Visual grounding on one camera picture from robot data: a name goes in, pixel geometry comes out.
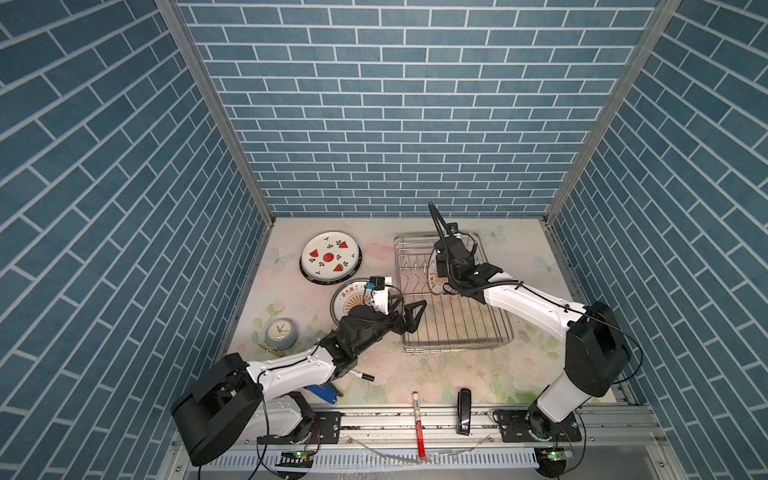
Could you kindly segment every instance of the gray clock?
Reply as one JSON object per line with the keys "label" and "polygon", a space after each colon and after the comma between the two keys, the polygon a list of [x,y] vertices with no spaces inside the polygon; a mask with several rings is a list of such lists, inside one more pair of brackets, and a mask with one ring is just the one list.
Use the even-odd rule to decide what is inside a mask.
{"label": "gray clock", "polygon": [[275,350],[287,350],[296,343],[299,330],[291,319],[279,318],[266,326],[264,342]]}

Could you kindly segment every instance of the metal rack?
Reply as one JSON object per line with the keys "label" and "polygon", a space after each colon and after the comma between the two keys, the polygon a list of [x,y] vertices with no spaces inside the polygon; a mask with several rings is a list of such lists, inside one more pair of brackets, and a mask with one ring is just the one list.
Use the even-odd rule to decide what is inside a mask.
{"label": "metal rack", "polygon": [[[445,279],[437,277],[435,233],[411,233],[395,238],[396,286],[406,303],[427,300],[421,325],[414,333],[402,336],[408,353],[453,352],[489,349],[511,342],[513,338],[506,312],[482,305],[459,295],[442,293]],[[468,247],[478,244],[476,258],[485,262],[485,252],[478,235],[462,234]]]}

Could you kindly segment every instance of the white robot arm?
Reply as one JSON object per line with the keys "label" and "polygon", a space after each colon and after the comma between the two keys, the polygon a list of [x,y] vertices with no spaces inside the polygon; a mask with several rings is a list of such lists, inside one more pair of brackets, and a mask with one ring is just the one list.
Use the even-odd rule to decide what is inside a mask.
{"label": "white robot arm", "polygon": [[192,465],[214,460],[238,439],[304,440],[314,412],[296,390],[341,378],[387,333],[419,327],[426,301],[403,305],[402,294],[390,298],[391,281],[372,276],[372,306],[354,306],[307,351],[263,362],[245,362],[232,353],[200,376],[171,407]]}
{"label": "white robot arm", "polygon": [[528,409],[531,434],[552,438],[568,414],[591,396],[603,396],[629,363],[630,349],[613,311],[531,288],[490,263],[475,264],[475,248],[467,250],[458,225],[447,224],[432,202],[429,210],[440,236],[438,275],[454,293],[514,313],[565,344],[565,368]]}

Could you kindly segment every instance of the floral tabletop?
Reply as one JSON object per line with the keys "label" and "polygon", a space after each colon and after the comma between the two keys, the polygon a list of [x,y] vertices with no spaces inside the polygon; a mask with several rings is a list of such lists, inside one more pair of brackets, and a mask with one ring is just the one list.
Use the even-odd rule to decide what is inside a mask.
{"label": "floral tabletop", "polygon": [[[431,225],[429,219],[411,218],[278,219],[229,352],[239,352],[246,361],[276,358],[261,345],[266,326],[277,318],[291,319],[299,330],[299,339],[286,355],[308,349],[334,328],[329,303],[339,285],[316,285],[299,270],[302,249],[318,233],[338,230],[357,241],[362,265],[355,277],[394,276],[395,237],[430,232]],[[460,225],[480,236],[490,263],[545,292],[570,296],[538,220],[467,219]],[[530,403],[562,370],[564,346],[519,317],[510,317],[514,339],[496,349],[408,354],[400,336],[390,333],[358,360],[356,369],[374,375],[375,381],[351,375],[334,381],[344,394],[338,403],[409,404],[417,390],[423,404],[455,404],[460,388],[472,391],[475,404]],[[302,394],[310,403],[323,403],[306,390]],[[593,401],[615,400],[609,391]]]}

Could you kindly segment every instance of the plate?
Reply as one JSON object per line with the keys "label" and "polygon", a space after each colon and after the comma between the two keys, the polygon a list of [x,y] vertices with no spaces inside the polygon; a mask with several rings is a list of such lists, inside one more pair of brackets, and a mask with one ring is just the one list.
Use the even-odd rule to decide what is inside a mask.
{"label": "plate", "polygon": [[437,274],[437,256],[435,252],[429,256],[429,265],[427,266],[427,287],[434,295],[444,293],[442,286],[448,279]]}
{"label": "plate", "polygon": [[331,299],[331,318],[336,325],[352,307],[357,305],[372,305],[371,290],[366,292],[368,280],[354,279],[341,286]]}
{"label": "plate", "polygon": [[299,266],[310,282],[333,285],[354,275],[361,260],[362,251],[352,237],[343,232],[325,232],[307,243]]}

